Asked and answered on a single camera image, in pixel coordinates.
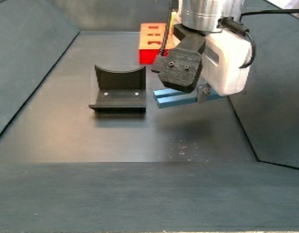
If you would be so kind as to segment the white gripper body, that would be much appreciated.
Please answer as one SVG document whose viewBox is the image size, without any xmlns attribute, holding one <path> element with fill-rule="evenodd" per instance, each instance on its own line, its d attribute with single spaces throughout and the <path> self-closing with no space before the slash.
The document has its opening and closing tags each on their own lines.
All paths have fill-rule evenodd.
<svg viewBox="0 0 299 233">
<path fill-rule="evenodd" d="M 221 96 L 241 92 L 250 69 L 242 68 L 252 57 L 252 43 L 236 33 L 223 30 L 206 36 L 201 76 Z"/>
</svg>

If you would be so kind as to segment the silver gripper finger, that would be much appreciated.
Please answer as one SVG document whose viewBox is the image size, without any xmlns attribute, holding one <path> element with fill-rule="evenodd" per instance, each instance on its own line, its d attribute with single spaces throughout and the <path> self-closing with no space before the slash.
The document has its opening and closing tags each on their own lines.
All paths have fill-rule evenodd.
<svg viewBox="0 0 299 233">
<path fill-rule="evenodd" d="M 198 86 L 198 102 L 205 103 L 209 101 L 211 95 L 211 86 L 209 83 L 205 83 Z"/>
</svg>

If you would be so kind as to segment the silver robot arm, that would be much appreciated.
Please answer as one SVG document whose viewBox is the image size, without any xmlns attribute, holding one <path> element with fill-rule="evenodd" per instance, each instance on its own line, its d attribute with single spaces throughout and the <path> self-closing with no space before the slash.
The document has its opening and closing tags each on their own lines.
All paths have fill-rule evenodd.
<svg viewBox="0 0 299 233">
<path fill-rule="evenodd" d="M 245 0 L 179 0 L 182 25 L 206 35 L 198 102 L 240 93 L 248 82 L 256 44 L 240 22 Z"/>
</svg>

